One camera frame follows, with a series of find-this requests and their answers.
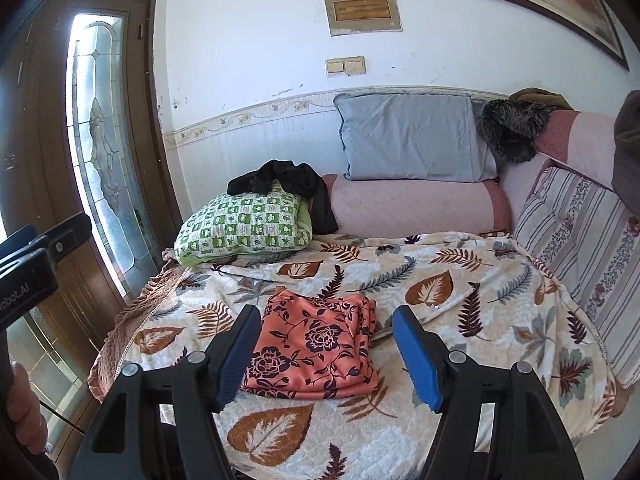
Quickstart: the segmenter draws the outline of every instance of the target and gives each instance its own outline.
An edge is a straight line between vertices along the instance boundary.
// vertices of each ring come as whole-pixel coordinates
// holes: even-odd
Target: metal screw
[[[122,374],[126,375],[127,377],[134,376],[137,373],[138,373],[138,365],[135,365],[133,363],[125,366],[122,369]]]
[[[533,366],[526,361],[519,361],[516,368],[521,374],[530,374],[533,371]]]
[[[457,365],[461,365],[463,362],[466,361],[466,355],[456,350],[455,352],[451,352],[449,354],[449,361]]]
[[[200,350],[196,350],[187,355],[187,361],[194,365],[203,362],[206,358],[206,354]]]

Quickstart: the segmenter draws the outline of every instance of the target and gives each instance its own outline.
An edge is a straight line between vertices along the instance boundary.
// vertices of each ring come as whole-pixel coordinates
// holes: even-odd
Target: blue gripper pad
[[[240,383],[242,383],[242,378],[254,353],[261,328],[260,311],[253,306],[244,325],[240,327],[235,336],[220,368],[220,384],[216,400],[221,408],[236,398]]]
[[[420,336],[424,335],[424,330],[407,306],[396,308],[391,326],[400,355],[419,399],[427,404],[432,412],[437,412],[442,405],[442,394],[438,389],[436,370],[420,342]]]

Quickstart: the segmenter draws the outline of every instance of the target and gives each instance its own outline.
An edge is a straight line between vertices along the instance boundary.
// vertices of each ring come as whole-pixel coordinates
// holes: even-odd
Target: floor
[[[613,480],[640,440],[640,388],[625,411],[578,444],[584,480]]]

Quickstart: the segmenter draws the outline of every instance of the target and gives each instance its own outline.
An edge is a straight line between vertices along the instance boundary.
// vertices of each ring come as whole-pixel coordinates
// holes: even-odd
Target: human hand
[[[31,391],[27,370],[12,363],[14,383],[6,396],[6,410],[15,422],[15,437],[31,454],[37,455],[47,445],[47,422],[40,413],[40,400]]]

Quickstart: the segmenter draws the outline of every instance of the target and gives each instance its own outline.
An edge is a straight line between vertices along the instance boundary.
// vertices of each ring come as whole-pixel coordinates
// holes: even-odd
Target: folded floral fabric
[[[283,290],[272,296],[242,389],[283,399],[338,399],[371,393],[369,359],[376,302],[360,294],[322,300]]]

